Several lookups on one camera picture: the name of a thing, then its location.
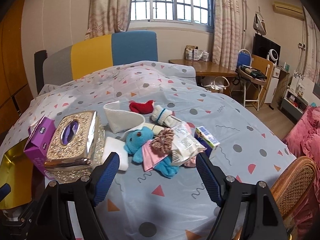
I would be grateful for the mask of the white foam sponge block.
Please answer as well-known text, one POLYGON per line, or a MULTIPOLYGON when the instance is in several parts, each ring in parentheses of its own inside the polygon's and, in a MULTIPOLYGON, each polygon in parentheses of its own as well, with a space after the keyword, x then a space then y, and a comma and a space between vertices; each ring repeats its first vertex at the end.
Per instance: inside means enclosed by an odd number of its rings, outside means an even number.
POLYGON ((119 155, 119 170, 125 172, 129 167, 129 156, 127 150, 125 150, 124 147, 124 141, 112 137, 107 137, 101 162, 103 163, 112 152, 115 152, 117 155, 119 155))

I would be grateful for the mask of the white plastic snack packet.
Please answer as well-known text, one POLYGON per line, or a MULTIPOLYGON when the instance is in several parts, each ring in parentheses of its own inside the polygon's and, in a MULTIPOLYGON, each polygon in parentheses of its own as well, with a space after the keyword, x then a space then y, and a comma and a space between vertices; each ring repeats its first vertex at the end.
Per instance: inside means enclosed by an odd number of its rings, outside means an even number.
POLYGON ((175 133, 171 148, 172 165, 181 166, 191 157, 204 152, 205 148, 189 133, 184 124, 175 126, 172 130, 175 133))

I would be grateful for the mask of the green white tissue pack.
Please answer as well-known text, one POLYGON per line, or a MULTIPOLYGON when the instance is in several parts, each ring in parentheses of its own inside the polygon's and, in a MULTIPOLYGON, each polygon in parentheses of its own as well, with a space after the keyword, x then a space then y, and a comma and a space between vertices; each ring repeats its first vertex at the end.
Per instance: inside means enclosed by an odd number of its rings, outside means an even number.
POLYGON ((210 133, 204 126, 199 126, 195 128, 195 138, 210 148, 215 148, 220 145, 220 142, 210 133))

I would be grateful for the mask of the pink towel blue band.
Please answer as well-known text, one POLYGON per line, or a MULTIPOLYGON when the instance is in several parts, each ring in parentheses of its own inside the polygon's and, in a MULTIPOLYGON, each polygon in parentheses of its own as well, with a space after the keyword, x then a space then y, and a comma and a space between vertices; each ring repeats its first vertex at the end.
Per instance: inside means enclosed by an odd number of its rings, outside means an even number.
MULTIPOLYGON (((207 145, 203 145, 202 143, 200 143, 204 148, 204 153, 206 154, 206 156, 209 158, 210 155, 211 155, 211 152, 214 148, 210 148, 209 146, 207 145)), ((196 166, 196 156, 194 157, 191 157, 188 161, 186 161, 184 163, 184 166, 186 167, 195 167, 196 166)))

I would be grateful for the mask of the wicker rattan chair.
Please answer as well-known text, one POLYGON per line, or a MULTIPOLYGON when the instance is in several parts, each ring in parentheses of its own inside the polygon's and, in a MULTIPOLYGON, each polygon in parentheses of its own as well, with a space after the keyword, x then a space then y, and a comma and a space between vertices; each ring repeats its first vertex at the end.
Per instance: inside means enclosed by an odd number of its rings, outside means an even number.
POLYGON ((271 187, 282 219, 291 216, 302 204, 316 178, 317 165, 309 157, 294 160, 271 187))

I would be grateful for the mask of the gold metal tin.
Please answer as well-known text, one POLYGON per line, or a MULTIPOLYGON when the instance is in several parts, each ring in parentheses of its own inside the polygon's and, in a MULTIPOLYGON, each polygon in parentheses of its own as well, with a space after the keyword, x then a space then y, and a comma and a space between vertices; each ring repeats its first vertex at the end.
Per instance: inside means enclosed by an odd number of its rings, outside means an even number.
POLYGON ((33 163, 25 155, 24 139, 5 152, 1 162, 1 185, 10 185, 10 193, 1 201, 2 210, 13 209, 31 201, 33 163))

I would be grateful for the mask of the purple cardboard box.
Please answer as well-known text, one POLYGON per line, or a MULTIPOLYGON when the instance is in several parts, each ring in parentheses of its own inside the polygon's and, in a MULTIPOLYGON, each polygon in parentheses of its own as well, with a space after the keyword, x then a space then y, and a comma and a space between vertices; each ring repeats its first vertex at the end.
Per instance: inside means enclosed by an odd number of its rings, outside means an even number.
POLYGON ((29 138, 24 147, 25 155, 32 161, 35 167, 48 179, 53 176, 44 167, 47 160, 47 151, 56 128, 54 120, 43 116, 34 126, 29 127, 29 138))

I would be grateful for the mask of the pink cloth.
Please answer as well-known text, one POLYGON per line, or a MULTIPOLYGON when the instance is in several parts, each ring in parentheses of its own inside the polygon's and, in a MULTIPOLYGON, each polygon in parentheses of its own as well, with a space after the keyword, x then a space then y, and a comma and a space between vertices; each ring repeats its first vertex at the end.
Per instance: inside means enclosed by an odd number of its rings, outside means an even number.
POLYGON ((163 154, 152 148, 152 140, 148 140, 142 146, 143 155, 143 170, 148 172, 152 170, 160 161, 162 161, 168 154, 163 154))

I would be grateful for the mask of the low shelf with items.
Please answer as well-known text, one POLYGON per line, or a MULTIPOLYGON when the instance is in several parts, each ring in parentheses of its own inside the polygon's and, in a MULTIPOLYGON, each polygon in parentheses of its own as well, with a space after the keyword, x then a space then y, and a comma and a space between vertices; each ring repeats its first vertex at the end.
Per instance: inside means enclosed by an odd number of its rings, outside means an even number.
POLYGON ((319 83, 314 83, 300 72, 294 72, 280 110, 298 121, 308 106, 319 107, 319 83))

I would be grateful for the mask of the brown patterned scrunchie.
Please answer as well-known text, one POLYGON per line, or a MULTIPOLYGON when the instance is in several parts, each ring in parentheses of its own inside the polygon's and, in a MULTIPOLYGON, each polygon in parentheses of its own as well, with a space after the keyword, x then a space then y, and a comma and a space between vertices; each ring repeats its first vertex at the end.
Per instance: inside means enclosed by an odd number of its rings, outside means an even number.
POLYGON ((174 135, 175 133, 172 129, 162 129, 151 141, 150 145, 154 150, 162 155, 169 154, 171 153, 174 135))

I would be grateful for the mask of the wooden board panel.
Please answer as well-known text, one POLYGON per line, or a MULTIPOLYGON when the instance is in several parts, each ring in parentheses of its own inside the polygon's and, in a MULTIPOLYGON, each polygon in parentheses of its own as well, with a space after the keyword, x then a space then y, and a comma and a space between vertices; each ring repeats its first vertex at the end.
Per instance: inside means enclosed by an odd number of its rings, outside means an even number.
POLYGON ((266 76, 265 79, 253 79, 246 85, 246 104, 250 103, 258 111, 265 102, 273 72, 273 63, 262 57, 252 55, 251 66, 266 76))

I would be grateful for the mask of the cream rolled cloth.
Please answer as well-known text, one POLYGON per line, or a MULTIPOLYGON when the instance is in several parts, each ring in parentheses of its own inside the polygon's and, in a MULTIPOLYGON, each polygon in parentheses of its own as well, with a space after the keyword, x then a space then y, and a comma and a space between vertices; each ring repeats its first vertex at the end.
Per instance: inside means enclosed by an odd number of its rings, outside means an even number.
POLYGON ((143 126, 151 129, 153 134, 155 134, 155 135, 158 135, 161 132, 161 130, 164 129, 164 127, 162 127, 162 126, 158 126, 158 125, 155 125, 155 124, 150 124, 150 123, 147 123, 147 122, 145 122, 143 126))

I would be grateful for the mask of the white round fan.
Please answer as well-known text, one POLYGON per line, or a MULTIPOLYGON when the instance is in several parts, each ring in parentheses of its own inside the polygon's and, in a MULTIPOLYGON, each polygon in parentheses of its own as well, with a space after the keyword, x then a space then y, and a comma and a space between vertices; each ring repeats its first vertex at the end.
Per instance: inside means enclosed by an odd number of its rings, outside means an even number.
POLYGON ((270 49, 267 54, 267 60, 276 63, 278 61, 278 53, 274 49, 270 49))

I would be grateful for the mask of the grey yellow blue sofa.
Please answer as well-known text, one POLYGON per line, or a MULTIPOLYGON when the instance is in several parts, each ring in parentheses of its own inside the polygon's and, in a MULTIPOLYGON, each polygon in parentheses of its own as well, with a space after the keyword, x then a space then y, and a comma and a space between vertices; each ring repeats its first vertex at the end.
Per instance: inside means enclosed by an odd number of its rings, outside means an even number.
POLYGON ((34 54, 36 88, 63 85, 97 70, 138 61, 157 61, 157 35, 134 30, 81 41, 52 55, 46 50, 34 54))

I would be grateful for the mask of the patterned curtain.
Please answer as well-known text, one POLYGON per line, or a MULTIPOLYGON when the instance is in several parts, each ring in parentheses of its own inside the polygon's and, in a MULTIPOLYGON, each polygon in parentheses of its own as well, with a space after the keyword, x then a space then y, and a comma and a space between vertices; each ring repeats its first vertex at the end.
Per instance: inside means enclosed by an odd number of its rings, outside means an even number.
POLYGON ((240 50, 240 9, 238 0, 214 0, 212 61, 236 69, 240 50))
POLYGON ((85 39, 127 31, 130 10, 131 0, 91 0, 85 39))

